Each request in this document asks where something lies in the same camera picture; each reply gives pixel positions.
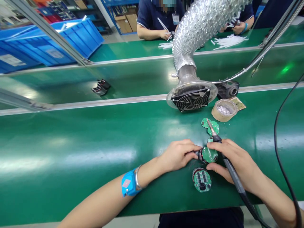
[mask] hand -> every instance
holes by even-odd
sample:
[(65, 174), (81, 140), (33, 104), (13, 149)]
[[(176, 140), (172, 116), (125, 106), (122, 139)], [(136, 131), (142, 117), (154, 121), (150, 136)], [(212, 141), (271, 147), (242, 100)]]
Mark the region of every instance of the hand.
[(165, 33), (168, 33), (169, 31), (168, 30), (158, 30), (159, 31), (159, 37), (164, 39), (164, 40), (167, 40), (169, 39), (170, 37), (170, 34), (165, 34)]
[[(262, 173), (247, 151), (239, 147), (230, 139), (223, 139), (222, 144), (211, 142), (207, 144), (210, 149), (222, 152), (233, 164), (245, 190), (258, 195), (267, 184), (267, 177)], [(226, 168), (217, 164), (209, 163), (207, 170), (213, 170), (223, 176), (226, 181), (233, 184), (232, 178)]]
[(232, 28), (232, 30), (235, 35), (239, 35), (242, 31), (244, 31), (245, 27), (246, 24), (244, 22), (241, 22), (239, 26), (235, 26), (234, 28)]
[(158, 157), (157, 163), (163, 173), (185, 167), (192, 159), (198, 159), (193, 151), (200, 150), (190, 139), (170, 143), (166, 151)]
[(225, 27), (221, 28), (219, 32), (220, 32), (220, 33), (223, 33), (223, 32), (226, 30), (227, 25), (228, 25), (228, 24), (226, 24)]

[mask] metal rail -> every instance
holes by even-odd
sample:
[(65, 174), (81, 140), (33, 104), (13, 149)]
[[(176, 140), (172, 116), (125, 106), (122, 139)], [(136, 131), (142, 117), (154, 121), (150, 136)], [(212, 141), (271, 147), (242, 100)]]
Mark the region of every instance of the metal rail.
[[(304, 42), (296, 42), (296, 43), (286, 43), (286, 44), (276, 44), (272, 48), (282, 48), (282, 47), (293, 47), (293, 46), (302, 46)], [(203, 51), (203, 52), (195, 52), (195, 56), (201, 55), (209, 55), (209, 54), (221, 54), (221, 53), (232, 53), (232, 52), (246, 52), (246, 51), (255, 51), (259, 50), (258, 46), (256, 47), (243, 47), (243, 48), (232, 48), (232, 49), (223, 49), (223, 50), (216, 50), (216, 51)], [(157, 55), (157, 56), (149, 56), (149, 57), (140, 57), (140, 58), (131, 58), (131, 59), (122, 59), (122, 60), (109, 60), (109, 61), (100, 61), (100, 62), (93, 62), (92, 65), (87, 65), (86, 68), (91, 67), (100, 67), (105, 65), (117, 64), (117, 63), (127, 63), (127, 62), (138, 62), (138, 61), (150, 61), (150, 60), (160, 60), (160, 59), (173, 59), (173, 55)], [(78, 65), (68, 65), (68, 66), (51, 66), (51, 67), (44, 67), (38, 69), (28, 69), (28, 70), (21, 70), (16, 71), (8, 74), (0, 74), (0, 77), (13, 77), (21, 74), (26, 73), (36, 73), (36, 72), (48, 72), (48, 71), (56, 71), (56, 70), (68, 70), (68, 69), (75, 69), (84, 66)]]
[[(278, 89), (290, 89), (295, 85), (295, 82), (291, 83), (281, 83), (281, 84), (270, 84), (270, 85), (256, 85), (256, 86), (246, 86), (240, 87), (239, 93), (244, 92), (260, 92), (267, 90), (278, 90)], [(304, 82), (298, 85), (299, 87), (304, 87)], [(58, 111), (67, 109), (78, 109), (78, 108), (89, 108), (89, 107), (100, 107), (108, 105), (122, 105), (122, 104), (132, 104), (140, 102), (149, 101), (162, 101), (166, 100), (167, 94), (151, 95), (151, 96), (141, 96), (141, 97), (130, 97), (130, 98), (118, 98), (118, 99), (108, 99), (108, 100), (98, 100), (98, 101), (85, 101), (85, 102), (75, 102), (67, 104), (55, 104), (52, 109), (46, 111)], [(33, 113), (34, 111), (18, 108), (18, 109), (5, 109), (0, 110), (0, 116), (17, 115)]]

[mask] black cable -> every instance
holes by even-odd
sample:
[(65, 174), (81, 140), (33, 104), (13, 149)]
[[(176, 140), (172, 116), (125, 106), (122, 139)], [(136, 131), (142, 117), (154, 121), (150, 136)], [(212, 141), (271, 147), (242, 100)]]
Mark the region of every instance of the black cable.
[(292, 90), (289, 92), (289, 94), (287, 95), (287, 97), (285, 98), (285, 100), (283, 101), (280, 109), (278, 110), (278, 113), (276, 115), (276, 118), (275, 118), (275, 126), (274, 126), (274, 136), (275, 136), (275, 154), (276, 154), (276, 158), (278, 160), (278, 163), (279, 163), (279, 166), (281, 168), (281, 171), (282, 171), (282, 174), (284, 176), (284, 179), (286, 181), (286, 184), (288, 186), (288, 189), (290, 191), (290, 194), (291, 194), (291, 197), (294, 201), (294, 207), (295, 207), (295, 212), (296, 212), (296, 228), (301, 228), (302, 227), (302, 217), (301, 217), (301, 210), (300, 210), (300, 207), (299, 207), (299, 204), (298, 204), (298, 201), (297, 201), (297, 198), (295, 197), (295, 193), (291, 187), (291, 184), (286, 176), (286, 173), (283, 169), (283, 166), (282, 166), (282, 163), (281, 163), (281, 160), (280, 160), (280, 157), (279, 157), (279, 153), (278, 153), (278, 145), (277, 145), (277, 136), (276, 136), (276, 126), (277, 126), (277, 123), (278, 123), (278, 118), (279, 118), (279, 115), (281, 113), (281, 110), (282, 110), (282, 107), (284, 106), (285, 102), (287, 101), (287, 99), (289, 98), (289, 96), (291, 95), (291, 93), (294, 91), (294, 89), (298, 86), (298, 84), (300, 83), (300, 81), (302, 81), (302, 79), (304, 78), (304, 74), (299, 78), (299, 80), (297, 81), (297, 83), (294, 85), (294, 87), (292, 88)]
[[(294, 91), (294, 89), (298, 86), (298, 84), (300, 83), (300, 81), (302, 81), (302, 79), (304, 78), (304, 74), (299, 78), (299, 80), (297, 81), (297, 83), (294, 85), (294, 87), (291, 89), (291, 91), (289, 92), (289, 94), (287, 95), (287, 97), (285, 98), (285, 100), (283, 101), (283, 103), (281, 104), (281, 107), (278, 110), (278, 113), (276, 115), (275, 118), (275, 125), (274, 125), (274, 142), (275, 142), (275, 154), (276, 154), (276, 158), (278, 160), (279, 166), (281, 168), (281, 172), (284, 176), (284, 179), (286, 181), (286, 184), (289, 188), (290, 194), (292, 196), (292, 199), (294, 201), (294, 207), (295, 207), (295, 212), (296, 212), (296, 228), (302, 228), (302, 218), (301, 218), (301, 210), (298, 204), (298, 201), (295, 197), (295, 193), (289, 183), (289, 180), (286, 176), (286, 173), (283, 169), (280, 157), (279, 157), (279, 153), (278, 153), (278, 145), (277, 145), (277, 136), (276, 136), (276, 126), (277, 126), (277, 122), (278, 122), (278, 118), (279, 115), (281, 113), (282, 107), (284, 106), (285, 102), (287, 101), (287, 99), (289, 98), (289, 96), (291, 95), (291, 93)], [(248, 208), (249, 212), (251, 213), (251, 215), (253, 216), (253, 218), (255, 220), (257, 220), (263, 227), (265, 228), (271, 228), (270, 226), (268, 226), (258, 215), (257, 211), (255, 210), (255, 208), (253, 207), (252, 203), (249, 201), (248, 196), (246, 194), (246, 192), (240, 193), (240, 196), (244, 202), (244, 204), (246, 205), (246, 207)]]

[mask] person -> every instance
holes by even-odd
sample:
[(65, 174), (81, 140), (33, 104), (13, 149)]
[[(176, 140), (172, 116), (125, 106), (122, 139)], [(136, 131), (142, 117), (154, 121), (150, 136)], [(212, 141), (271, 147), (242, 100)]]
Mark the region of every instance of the person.
[[(167, 40), (185, 14), (181, 0), (140, 0), (138, 4), (137, 35), (144, 40)], [(158, 18), (166, 26), (163, 28)]]
[[(244, 149), (230, 139), (223, 139), (222, 144), (211, 142), (207, 146), (222, 152), (230, 159), (244, 188), (264, 202), (279, 227), (295, 227), (296, 213), (293, 201), (262, 173)], [(161, 156), (153, 158), (137, 169), (138, 184), (147, 187), (164, 173), (185, 167), (190, 160), (198, 159), (193, 151), (199, 149), (201, 147), (190, 139), (172, 142)], [(210, 163), (206, 168), (215, 171), (233, 184), (228, 170), (223, 166)], [(58, 228), (97, 228), (109, 223), (135, 197), (123, 197), (123, 177), (124, 174), (88, 196), (62, 220)], [(159, 228), (202, 227), (202, 224), (204, 227), (244, 227), (241, 223), (242, 214), (239, 216), (237, 212), (241, 213), (233, 208), (227, 208), (162, 214)]]
[[(239, 16), (240, 25), (232, 28), (232, 31), (235, 35), (243, 34), (252, 28), (254, 24), (254, 14), (252, 4), (248, 4), (244, 7), (244, 10), (240, 12)], [(220, 33), (224, 31), (229, 31), (230, 28), (227, 29), (227, 26), (220, 29)]]

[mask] blue wrist strap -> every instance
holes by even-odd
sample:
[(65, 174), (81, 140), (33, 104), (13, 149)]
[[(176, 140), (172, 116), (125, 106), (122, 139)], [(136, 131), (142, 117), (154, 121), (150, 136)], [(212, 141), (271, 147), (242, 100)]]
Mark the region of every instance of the blue wrist strap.
[(121, 191), (123, 197), (125, 197), (126, 195), (135, 196), (137, 193), (141, 191), (141, 189), (136, 190), (136, 181), (135, 181), (135, 173), (134, 173), (136, 169), (137, 168), (127, 172), (124, 175), (123, 179), (121, 180)]
[(244, 30), (240, 34), (243, 34), (244, 32), (246, 32), (247, 27), (248, 27), (248, 23), (245, 23), (245, 28), (244, 28)]

